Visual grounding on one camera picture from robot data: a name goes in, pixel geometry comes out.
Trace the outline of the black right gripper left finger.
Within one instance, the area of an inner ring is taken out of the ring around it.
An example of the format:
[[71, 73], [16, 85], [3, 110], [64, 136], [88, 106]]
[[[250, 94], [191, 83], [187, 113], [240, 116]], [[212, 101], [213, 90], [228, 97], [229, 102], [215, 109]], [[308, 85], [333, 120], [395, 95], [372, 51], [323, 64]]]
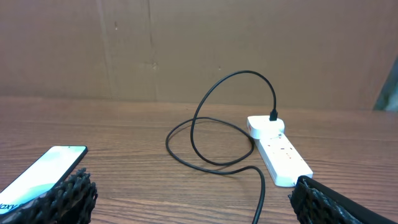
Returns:
[[1, 215], [1, 224], [89, 224], [97, 198], [96, 183], [82, 168], [46, 193]]

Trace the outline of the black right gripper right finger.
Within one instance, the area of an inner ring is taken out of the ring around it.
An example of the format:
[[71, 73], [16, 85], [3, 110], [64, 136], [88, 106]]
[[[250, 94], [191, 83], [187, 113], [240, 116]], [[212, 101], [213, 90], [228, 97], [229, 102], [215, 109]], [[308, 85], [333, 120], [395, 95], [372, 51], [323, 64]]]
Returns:
[[300, 223], [397, 224], [304, 175], [289, 200]]

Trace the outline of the Samsung Galaxy smartphone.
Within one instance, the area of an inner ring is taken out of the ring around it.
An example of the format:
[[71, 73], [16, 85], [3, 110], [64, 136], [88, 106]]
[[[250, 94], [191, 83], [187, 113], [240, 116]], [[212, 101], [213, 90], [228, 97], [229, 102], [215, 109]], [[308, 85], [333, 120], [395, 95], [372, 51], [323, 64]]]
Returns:
[[53, 146], [1, 192], [1, 215], [48, 192], [72, 172], [86, 146]]

